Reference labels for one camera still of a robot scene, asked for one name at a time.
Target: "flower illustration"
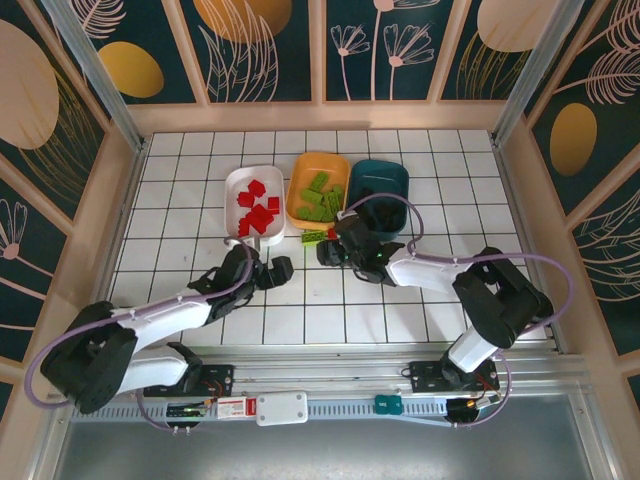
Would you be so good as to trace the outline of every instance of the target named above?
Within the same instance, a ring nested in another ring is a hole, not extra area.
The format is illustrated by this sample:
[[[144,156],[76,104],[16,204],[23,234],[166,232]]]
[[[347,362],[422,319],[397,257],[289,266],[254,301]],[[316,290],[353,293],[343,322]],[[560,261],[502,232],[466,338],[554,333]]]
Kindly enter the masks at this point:
[[[358,25],[357,27],[349,25],[344,28],[344,31],[340,25],[331,27],[331,38],[333,39],[333,44],[336,46],[336,50],[338,50],[338,55],[340,55],[342,81],[344,82],[344,90],[347,94],[347,100],[351,101],[349,84],[347,82],[347,72],[344,66],[344,58],[349,55],[369,51],[371,44],[369,42],[365,42],[366,35],[362,30],[362,25]]]
[[[27,207],[20,202],[13,206],[13,216],[9,202],[0,199],[0,258],[14,260],[20,253],[20,241],[27,226]]]
[[[393,79],[396,68],[405,65],[417,65],[433,60],[434,49],[427,48],[431,43],[429,26],[415,27],[408,25],[398,36],[398,25],[384,29],[384,45],[387,48],[389,65],[391,65],[391,82],[389,100],[393,100]]]

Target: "dark teal wallpaper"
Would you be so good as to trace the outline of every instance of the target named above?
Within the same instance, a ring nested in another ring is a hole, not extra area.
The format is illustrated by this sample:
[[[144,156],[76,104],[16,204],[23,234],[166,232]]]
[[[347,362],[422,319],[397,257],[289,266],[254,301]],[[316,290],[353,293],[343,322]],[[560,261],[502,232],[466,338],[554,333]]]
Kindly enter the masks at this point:
[[[0,180],[0,356],[21,362],[66,236]]]
[[[15,2],[0,5],[0,45],[0,154],[73,218],[104,131]]]
[[[555,72],[556,68],[558,68],[558,64],[562,60],[562,57],[564,57],[564,54],[567,52],[567,49],[569,48],[569,45],[571,45],[573,38],[576,36],[576,33],[578,33],[578,30],[580,30],[580,26],[582,25],[582,22],[584,22],[584,19],[589,13],[589,10],[591,10],[591,7],[593,6],[593,2],[594,0],[584,0],[584,3],[582,4],[582,8],[580,9],[580,15],[578,15],[577,20],[573,24],[573,28],[571,28],[571,30],[569,31],[569,34],[565,37],[561,47],[558,49],[558,52],[556,53],[556,56],[551,62],[551,65],[547,69],[547,72],[545,73],[542,80],[540,80],[540,84],[538,85],[538,88],[536,88],[536,90],[533,92],[533,95],[531,96],[529,103],[527,103],[527,106],[524,109],[525,115],[529,115],[533,107],[536,106],[536,103],[538,102],[538,98],[540,98],[542,91],[546,88],[549,78],[551,77],[551,75],[553,75],[553,72]]]
[[[180,0],[214,103],[311,100],[307,0]]]
[[[9,398],[11,397],[12,390],[12,385],[0,382],[0,423],[2,422],[2,417],[7,409],[7,405],[9,404]]]
[[[640,348],[640,171],[573,236],[619,355]]]
[[[553,1],[473,0],[442,99],[506,99],[555,5]]]
[[[640,142],[640,4],[613,1],[533,126],[565,213]]]
[[[328,0],[327,100],[425,100],[451,6]]]

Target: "leaf illustration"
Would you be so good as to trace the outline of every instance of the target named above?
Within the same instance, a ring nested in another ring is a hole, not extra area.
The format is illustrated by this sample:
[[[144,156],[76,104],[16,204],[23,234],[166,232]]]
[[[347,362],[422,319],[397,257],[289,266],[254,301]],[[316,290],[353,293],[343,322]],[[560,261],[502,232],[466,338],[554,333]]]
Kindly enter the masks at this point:
[[[82,29],[90,38],[106,39],[127,12],[124,0],[70,0]]]

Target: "red cube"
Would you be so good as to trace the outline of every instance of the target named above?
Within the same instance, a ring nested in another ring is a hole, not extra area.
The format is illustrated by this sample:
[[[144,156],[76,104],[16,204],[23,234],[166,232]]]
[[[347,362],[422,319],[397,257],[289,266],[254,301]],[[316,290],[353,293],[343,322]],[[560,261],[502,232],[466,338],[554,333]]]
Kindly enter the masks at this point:
[[[265,194],[267,189],[262,182],[259,182],[258,180],[251,180],[251,183],[249,184],[249,191],[254,197],[260,198]]]
[[[254,201],[255,197],[252,193],[240,192],[238,194],[238,205],[240,205],[241,207],[251,208],[253,207]]]
[[[269,197],[267,199],[267,210],[274,215],[280,213],[280,197]]]

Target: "green lego brick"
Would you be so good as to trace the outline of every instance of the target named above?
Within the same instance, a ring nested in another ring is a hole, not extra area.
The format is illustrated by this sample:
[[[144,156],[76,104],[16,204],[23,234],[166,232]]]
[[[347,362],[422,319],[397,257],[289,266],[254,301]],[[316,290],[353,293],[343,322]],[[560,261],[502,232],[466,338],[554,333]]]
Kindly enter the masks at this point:
[[[318,172],[309,186],[309,190],[314,192],[322,192],[322,189],[329,181],[329,174],[326,172]]]
[[[313,190],[309,190],[308,188],[302,189],[300,192],[300,196],[305,202],[313,203],[319,205],[322,202],[322,194],[318,192],[314,192]]]
[[[329,204],[329,210],[331,214],[335,215],[340,211],[340,195],[336,192],[329,192],[324,194],[325,201]]]
[[[323,241],[326,238],[327,238],[327,233],[319,232],[319,231],[304,232],[302,235],[300,235],[300,239],[302,240],[302,245],[304,245],[305,247],[311,247],[313,245],[316,245],[317,243]]]
[[[327,209],[322,205],[316,205],[313,209],[313,212],[311,212],[311,215],[309,215],[308,220],[312,222],[320,222],[322,220],[322,217],[324,216],[324,212],[326,211]]]
[[[309,210],[309,207],[300,207],[297,213],[300,220],[307,220],[309,215],[311,215],[311,210]]]

